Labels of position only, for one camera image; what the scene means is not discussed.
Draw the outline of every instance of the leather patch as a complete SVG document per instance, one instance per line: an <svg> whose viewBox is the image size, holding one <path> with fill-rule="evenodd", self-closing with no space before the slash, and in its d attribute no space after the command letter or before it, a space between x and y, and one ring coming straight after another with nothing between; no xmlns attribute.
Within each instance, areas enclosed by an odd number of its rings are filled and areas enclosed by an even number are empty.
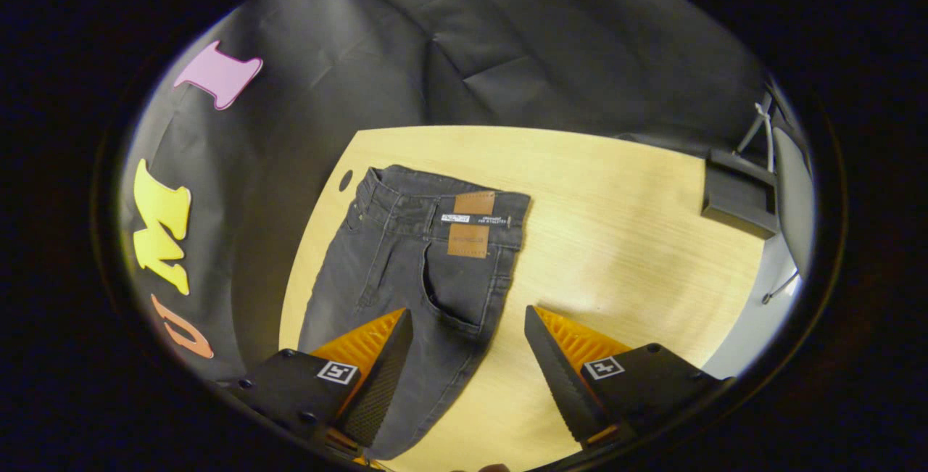
<svg viewBox="0 0 928 472"><path fill-rule="evenodd" d="M493 215L493 204L496 201L496 191L477 191L458 194L455 196L455 214Z"/></svg>
<svg viewBox="0 0 928 472"><path fill-rule="evenodd" d="M448 254L455 257L486 257L490 226L451 224L448 228Z"/></svg>

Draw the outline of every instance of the wooden table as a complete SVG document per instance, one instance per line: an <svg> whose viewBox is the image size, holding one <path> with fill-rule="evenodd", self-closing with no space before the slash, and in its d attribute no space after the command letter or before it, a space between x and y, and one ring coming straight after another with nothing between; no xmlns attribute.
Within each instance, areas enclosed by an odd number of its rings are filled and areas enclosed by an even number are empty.
<svg viewBox="0 0 928 472"><path fill-rule="evenodd" d="M417 126L360 131L336 165L293 261L281 349L297 346L328 244L368 167L391 164L529 194L523 250L500 327L457 402L397 472L524 470L578 452L523 334L538 305L639 347L658 342L696 366L745 306L763 241L700 217L705 161L561 131ZM346 171L354 172L339 191Z"/></svg>

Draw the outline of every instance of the yellow letter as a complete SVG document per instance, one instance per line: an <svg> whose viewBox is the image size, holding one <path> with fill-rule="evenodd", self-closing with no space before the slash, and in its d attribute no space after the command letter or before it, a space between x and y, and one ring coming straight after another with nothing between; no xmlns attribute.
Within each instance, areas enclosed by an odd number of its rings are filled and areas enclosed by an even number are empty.
<svg viewBox="0 0 928 472"><path fill-rule="evenodd" d="M192 326L189 321L184 320L182 317L169 311L165 306L162 306L158 298L153 294L152 303L155 304L155 310L158 311L160 317L173 321L178 327L182 327L183 330L190 333L190 336L193 337L193 341L186 339L185 336L181 336L180 333L173 330L167 321L165 321L165 329L168 330L168 334L171 334L171 339L175 341L176 344L179 344L179 346L182 346L184 349L193 351L193 353L198 356L206 357L206 359L212 357L212 348L210 347L210 343L206 341L206 336L203 336L203 334L201 334L196 327Z"/></svg>
<svg viewBox="0 0 928 472"><path fill-rule="evenodd" d="M186 220L190 215L190 191L181 186L172 190L153 179L145 159L138 162L136 182L133 184L138 213L145 226L132 235L136 259L142 268L151 268L163 279L173 283L182 294L190 294L186 271L180 264L169 266L163 260L183 258L183 250L171 240L165 224L177 240L186 236Z"/></svg>

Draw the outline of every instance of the jeans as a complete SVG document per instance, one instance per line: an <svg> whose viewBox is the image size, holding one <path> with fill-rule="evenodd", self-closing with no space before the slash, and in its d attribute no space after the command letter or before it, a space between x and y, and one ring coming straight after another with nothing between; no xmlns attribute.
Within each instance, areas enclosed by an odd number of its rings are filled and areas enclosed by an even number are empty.
<svg viewBox="0 0 928 472"><path fill-rule="evenodd" d="M496 192L485 257L448 254L444 221L455 195L488 190L399 165L368 169L329 244L299 350L401 307L412 313L413 341L368 457L392 459L425 435L473 376L500 323L529 196Z"/></svg>

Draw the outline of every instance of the gray floor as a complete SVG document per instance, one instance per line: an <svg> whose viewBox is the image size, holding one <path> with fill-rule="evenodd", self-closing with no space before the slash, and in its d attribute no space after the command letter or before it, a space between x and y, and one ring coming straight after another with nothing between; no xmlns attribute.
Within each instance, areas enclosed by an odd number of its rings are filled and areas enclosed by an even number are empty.
<svg viewBox="0 0 928 472"><path fill-rule="evenodd" d="M762 353L792 309L802 287L801 278L796 277L768 304L762 304L761 300L765 293L775 290L788 280L795 269L782 234L763 244L757 279L745 309L735 321L732 332L705 363L703 372L716 378L736 376Z"/></svg>

